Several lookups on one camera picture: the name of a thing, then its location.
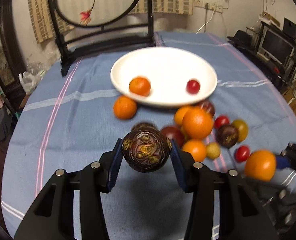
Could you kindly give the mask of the wall power strip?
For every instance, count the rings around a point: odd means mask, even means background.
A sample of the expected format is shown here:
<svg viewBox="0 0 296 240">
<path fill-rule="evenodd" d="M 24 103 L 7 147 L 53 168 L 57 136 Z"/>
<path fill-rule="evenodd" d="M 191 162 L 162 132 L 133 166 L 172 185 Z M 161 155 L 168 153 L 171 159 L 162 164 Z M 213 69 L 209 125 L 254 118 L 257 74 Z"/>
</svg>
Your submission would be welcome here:
<svg viewBox="0 0 296 240">
<path fill-rule="evenodd" d="M 212 10 L 220 14 L 223 13 L 223 6 L 219 3 L 210 3 L 201 0 L 194 0 L 194 7 Z"/>
</svg>

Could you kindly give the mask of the white round plate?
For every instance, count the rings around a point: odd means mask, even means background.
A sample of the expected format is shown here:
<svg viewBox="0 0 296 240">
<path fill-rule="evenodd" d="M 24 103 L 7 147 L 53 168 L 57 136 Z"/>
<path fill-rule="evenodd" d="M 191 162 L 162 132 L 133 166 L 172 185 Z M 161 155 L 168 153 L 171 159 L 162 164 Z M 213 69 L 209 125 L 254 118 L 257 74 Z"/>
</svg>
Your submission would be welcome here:
<svg viewBox="0 0 296 240">
<path fill-rule="evenodd" d="M 131 80 L 139 76 L 151 83 L 148 96 L 134 94 L 128 88 Z M 192 105 L 208 98 L 217 87 L 217 74 L 211 64 L 192 52 L 172 47 L 150 47 L 129 52 L 113 64 L 110 78 L 121 94 L 154 107 Z M 200 83 L 197 94 L 186 91 L 187 82 L 191 79 Z"/>
</svg>

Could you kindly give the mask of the small orange by plate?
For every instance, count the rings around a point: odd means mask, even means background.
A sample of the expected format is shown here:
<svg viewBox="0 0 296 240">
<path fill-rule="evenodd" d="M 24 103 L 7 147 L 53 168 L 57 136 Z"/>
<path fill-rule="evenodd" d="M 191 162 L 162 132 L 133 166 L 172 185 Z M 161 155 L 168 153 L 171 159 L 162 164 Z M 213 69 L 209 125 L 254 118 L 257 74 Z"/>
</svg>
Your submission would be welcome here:
<svg viewBox="0 0 296 240">
<path fill-rule="evenodd" d="M 113 105 L 115 117 L 121 120 L 133 118 L 136 112 L 137 103 L 124 95 L 119 96 Z"/>
</svg>

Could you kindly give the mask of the dark purple tomato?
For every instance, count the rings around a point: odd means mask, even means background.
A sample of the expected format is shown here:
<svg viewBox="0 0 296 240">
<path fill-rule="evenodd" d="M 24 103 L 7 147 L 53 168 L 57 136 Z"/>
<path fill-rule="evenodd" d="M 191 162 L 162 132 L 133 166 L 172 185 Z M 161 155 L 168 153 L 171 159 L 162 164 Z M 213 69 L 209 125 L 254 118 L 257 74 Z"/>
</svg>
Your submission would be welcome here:
<svg viewBox="0 0 296 240">
<path fill-rule="evenodd" d="M 160 132 L 170 140 L 176 140 L 179 147 L 182 147 L 185 142 L 185 136 L 181 130 L 175 126 L 163 127 Z"/>
<path fill-rule="evenodd" d="M 209 100 L 202 100 L 196 104 L 197 107 L 205 110 L 212 117 L 215 115 L 215 107 Z"/>
</svg>

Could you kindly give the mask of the orange mandarin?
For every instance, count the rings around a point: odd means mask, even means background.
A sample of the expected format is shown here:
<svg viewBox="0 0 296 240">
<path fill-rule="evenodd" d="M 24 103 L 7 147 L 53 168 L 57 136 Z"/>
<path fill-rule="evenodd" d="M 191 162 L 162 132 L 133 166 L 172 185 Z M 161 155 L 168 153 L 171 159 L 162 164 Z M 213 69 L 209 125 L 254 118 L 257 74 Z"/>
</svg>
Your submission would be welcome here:
<svg viewBox="0 0 296 240">
<path fill-rule="evenodd" d="M 182 151 L 190 153 L 194 161 L 198 161 L 198 162 L 203 162 L 207 156 L 204 142 L 197 139 L 188 140 L 183 145 Z"/>
<path fill-rule="evenodd" d="M 131 80 L 128 88 L 134 94 L 148 96 L 151 91 L 151 83 L 147 78 L 139 76 Z"/>
</svg>

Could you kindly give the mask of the small orange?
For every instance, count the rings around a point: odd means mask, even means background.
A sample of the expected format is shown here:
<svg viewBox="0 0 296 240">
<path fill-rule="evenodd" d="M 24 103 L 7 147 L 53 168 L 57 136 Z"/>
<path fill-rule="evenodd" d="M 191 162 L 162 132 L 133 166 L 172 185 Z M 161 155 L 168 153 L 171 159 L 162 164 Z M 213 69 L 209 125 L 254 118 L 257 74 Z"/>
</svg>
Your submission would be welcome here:
<svg viewBox="0 0 296 240">
<path fill-rule="evenodd" d="M 115 117 L 121 120 L 133 118 L 136 112 L 137 103 L 124 95 L 119 96 L 113 105 Z"/>
<path fill-rule="evenodd" d="M 192 106 L 182 106 L 176 111 L 173 120 L 178 127 L 182 126 L 184 116 L 186 115 L 187 111 L 191 109 Z"/>
</svg>

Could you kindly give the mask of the dark purple tomato right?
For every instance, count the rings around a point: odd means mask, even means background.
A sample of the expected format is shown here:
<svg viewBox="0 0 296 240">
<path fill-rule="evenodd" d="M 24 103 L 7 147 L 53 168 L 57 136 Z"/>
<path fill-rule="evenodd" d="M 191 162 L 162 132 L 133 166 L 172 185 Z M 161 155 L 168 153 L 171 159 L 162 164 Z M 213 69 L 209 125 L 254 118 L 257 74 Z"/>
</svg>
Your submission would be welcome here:
<svg viewBox="0 0 296 240">
<path fill-rule="evenodd" d="M 215 107 L 209 100 L 202 100 L 196 104 L 197 107 L 205 110 L 212 117 L 215 115 Z"/>
</svg>

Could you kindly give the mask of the small red tomato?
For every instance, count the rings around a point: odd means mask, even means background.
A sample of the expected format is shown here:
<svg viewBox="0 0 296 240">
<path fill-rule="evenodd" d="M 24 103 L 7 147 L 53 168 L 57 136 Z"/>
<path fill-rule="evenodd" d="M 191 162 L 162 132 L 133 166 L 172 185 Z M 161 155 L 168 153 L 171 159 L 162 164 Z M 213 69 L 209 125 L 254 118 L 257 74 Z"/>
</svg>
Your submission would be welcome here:
<svg viewBox="0 0 296 240">
<path fill-rule="evenodd" d="M 222 125 L 230 124 L 230 119 L 226 115 L 220 115 L 215 119 L 214 128 L 219 129 Z"/>
</svg>

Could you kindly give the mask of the small yellow-green longan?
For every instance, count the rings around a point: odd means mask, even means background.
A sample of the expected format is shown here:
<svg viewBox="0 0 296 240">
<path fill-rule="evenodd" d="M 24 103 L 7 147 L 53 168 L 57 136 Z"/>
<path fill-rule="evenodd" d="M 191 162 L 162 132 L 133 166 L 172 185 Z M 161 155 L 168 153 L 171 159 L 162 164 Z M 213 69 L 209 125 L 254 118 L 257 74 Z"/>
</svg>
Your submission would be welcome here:
<svg viewBox="0 0 296 240">
<path fill-rule="evenodd" d="M 207 158 L 209 159 L 217 159 L 220 154 L 221 154 L 221 149 L 218 143 L 216 142 L 210 142 L 207 146 L 206 146 L 206 154 L 207 154 Z"/>
</svg>

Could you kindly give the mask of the yellow-green tomato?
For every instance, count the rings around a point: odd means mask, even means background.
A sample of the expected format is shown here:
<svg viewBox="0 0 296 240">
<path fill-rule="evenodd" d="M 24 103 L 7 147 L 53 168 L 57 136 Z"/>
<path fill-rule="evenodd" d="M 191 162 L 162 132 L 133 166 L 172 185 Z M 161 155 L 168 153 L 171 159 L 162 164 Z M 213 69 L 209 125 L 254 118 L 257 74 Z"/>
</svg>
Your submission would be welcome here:
<svg viewBox="0 0 296 240">
<path fill-rule="evenodd" d="M 238 130 L 239 138 L 238 142 L 242 142 L 247 138 L 248 135 L 248 125 L 242 119 L 235 119 L 232 125 Z"/>
</svg>

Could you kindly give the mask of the dark passion fruit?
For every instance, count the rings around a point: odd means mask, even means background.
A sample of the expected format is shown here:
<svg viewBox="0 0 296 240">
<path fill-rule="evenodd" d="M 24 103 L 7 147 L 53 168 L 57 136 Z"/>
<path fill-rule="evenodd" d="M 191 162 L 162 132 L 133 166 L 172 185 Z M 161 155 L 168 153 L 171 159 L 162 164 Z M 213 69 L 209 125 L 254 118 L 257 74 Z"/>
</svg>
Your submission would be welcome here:
<svg viewBox="0 0 296 240">
<path fill-rule="evenodd" d="M 153 129 L 157 129 L 157 127 L 156 127 L 153 123 L 151 123 L 151 122 L 139 122 L 139 123 L 135 124 L 135 125 L 131 128 L 131 130 L 134 131 L 134 130 L 136 130 L 136 129 L 147 128 L 147 127 L 149 127 L 149 128 L 153 128 Z"/>
</svg>

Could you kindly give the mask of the yellow-orange citrus front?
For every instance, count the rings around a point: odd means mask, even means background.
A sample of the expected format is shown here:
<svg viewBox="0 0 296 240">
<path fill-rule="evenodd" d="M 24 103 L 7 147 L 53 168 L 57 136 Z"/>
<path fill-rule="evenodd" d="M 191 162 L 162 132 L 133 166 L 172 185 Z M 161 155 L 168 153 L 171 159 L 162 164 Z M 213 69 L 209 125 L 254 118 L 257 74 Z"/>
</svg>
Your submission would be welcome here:
<svg viewBox="0 0 296 240">
<path fill-rule="evenodd" d="M 275 154 L 268 150 L 254 151 L 246 161 L 244 175 L 246 177 L 270 181 L 277 169 L 277 160 Z"/>
</svg>

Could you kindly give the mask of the dark purple tomato left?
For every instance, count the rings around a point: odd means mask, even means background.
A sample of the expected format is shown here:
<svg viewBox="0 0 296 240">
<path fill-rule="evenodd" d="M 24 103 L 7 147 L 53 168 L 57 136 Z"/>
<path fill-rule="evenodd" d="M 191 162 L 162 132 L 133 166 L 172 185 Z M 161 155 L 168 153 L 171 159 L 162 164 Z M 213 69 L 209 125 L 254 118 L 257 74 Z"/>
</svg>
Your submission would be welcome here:
<svg viewBox="0 0 296 240">
<path fill-rule="evenodd" d="M 185 136 L 181 130 L 175 126 L 163 127 L 160 132 L 170 140 L 176 140 L 179 147 L 182 147 L 185 142 Z"/>
</svg>

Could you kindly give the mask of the large orange top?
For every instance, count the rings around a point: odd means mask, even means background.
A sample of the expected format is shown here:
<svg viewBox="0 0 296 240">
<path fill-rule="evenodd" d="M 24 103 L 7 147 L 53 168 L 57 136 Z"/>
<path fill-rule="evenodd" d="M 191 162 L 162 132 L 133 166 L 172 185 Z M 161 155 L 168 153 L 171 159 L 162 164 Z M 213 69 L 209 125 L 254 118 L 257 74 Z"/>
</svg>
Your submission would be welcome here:
<svg viewBox="0 0 296 240">
<path fill-rule="evenodd" d="M 192 139 L 205 139 L 213 130 L 213 117 L 205 110 L 192 107 L 183 117 L 182 126 Z"/>
</svg>

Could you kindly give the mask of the wrinkled passion fruit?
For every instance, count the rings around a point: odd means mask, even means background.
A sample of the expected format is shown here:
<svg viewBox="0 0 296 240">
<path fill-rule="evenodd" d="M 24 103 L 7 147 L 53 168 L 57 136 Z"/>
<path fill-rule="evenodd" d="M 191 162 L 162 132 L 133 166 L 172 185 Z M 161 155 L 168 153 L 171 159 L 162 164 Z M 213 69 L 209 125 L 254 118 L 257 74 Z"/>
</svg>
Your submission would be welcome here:
<svg viewBox="0 0 296 240">
<path fill-rule="evenodd" d="M 225 147 L 231 148 L 233 147 L 239 139 L 239 132 L 236 127 L 230 124 L 222 125 L 216 131 L 216 140 L 217 142 Z"/>
<path fill-rule="evenodd" d="M 167 162 L 172 143 L 158 129 L 140 128 L 125 135 L 121 151 L 132 169 L 155 172 Z"/>
</svg>

